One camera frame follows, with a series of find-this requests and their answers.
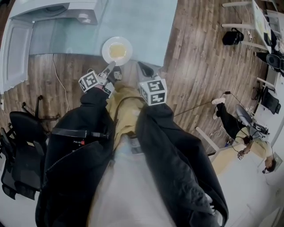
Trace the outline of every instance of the cabinet door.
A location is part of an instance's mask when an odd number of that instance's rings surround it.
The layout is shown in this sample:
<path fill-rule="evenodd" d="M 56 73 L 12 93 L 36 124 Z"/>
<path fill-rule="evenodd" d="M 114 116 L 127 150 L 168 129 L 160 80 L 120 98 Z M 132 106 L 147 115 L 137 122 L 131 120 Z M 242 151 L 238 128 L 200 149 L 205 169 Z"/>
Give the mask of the cabinet door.
<path fill-rule="evenodd" d="M 0 93 L 28 79 L 33 23 L 8 19 L 0 48 Z"/>

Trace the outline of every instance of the black jacket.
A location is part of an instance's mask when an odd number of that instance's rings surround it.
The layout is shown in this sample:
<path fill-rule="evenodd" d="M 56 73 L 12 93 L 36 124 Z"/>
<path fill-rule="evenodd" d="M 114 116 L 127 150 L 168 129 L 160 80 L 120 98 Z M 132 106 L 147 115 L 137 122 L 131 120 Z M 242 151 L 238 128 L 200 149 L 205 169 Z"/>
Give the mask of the black jacket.
<path fill-rule="evenodd" d="M 72 139 L 51 135 L 36 208 L 38 227 L 86 226 L 93 195 L 113 157 L 114 124 L 105 109 L 106 98 L 100 89 L 89 90 L 81 97 L 82 105 L 69 111 L 56 127 L 109 134 L 109 140 L 72 152 Z M 172 110 L 167 105 L 145 106 L 136 135 L 176 226 L 218 226 L 205 193 L 225 225 L 228 208 L 211 162 L 201 141 L 174 123 Z"/>

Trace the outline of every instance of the white shoe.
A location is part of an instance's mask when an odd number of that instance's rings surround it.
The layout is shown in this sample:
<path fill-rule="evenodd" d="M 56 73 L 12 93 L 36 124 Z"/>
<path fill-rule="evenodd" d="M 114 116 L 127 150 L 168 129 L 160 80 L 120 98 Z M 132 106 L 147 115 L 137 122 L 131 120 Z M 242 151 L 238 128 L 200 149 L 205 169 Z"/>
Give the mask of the white shoe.
<path fill-rule="evenodd" d="M 218 111 L 218 108 L 216 107 L 215 108 L 215 113 L 213 114 L 213 120 L 216 120 L 218 117 L 217 117 L 217 111 Z"/>
<path fill-rule="evenodd" d="M 226 99 L 225 98 L 216 98 L 214 99 L 211 103 L 213 105 L 217 105 L 217 104 L 220 104 L 220 103 L 225 103 Z"/>

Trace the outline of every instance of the black pants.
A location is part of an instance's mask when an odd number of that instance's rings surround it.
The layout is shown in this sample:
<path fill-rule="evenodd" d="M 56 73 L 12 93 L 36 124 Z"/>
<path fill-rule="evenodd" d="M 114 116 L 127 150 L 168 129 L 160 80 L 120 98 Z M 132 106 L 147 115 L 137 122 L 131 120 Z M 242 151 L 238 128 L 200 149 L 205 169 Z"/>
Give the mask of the black pants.
<path fill-rule="evenodd" d="M 235 117 L 227 112 L 226 106 L 224 103 L 217 105 L 218 111 L 217 116 L 221 118 L 224 129 L 229 134 L 232 139 L 236 139 L 238 132 L 245 127 L 240 123 Z"/>

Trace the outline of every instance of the yellow liquid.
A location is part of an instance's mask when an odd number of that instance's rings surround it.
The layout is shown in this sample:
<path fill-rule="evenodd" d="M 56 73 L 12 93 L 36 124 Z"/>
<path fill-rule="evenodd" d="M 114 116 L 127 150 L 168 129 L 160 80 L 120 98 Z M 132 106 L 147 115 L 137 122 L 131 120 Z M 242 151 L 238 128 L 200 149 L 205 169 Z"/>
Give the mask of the yellow liquid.
<path fill-rule="evenodd" d="M 126 55 L 126 48 L 122 44 L 113 44 L 110 46 L 110 57 L 112 59 L 123 58 Z"/>

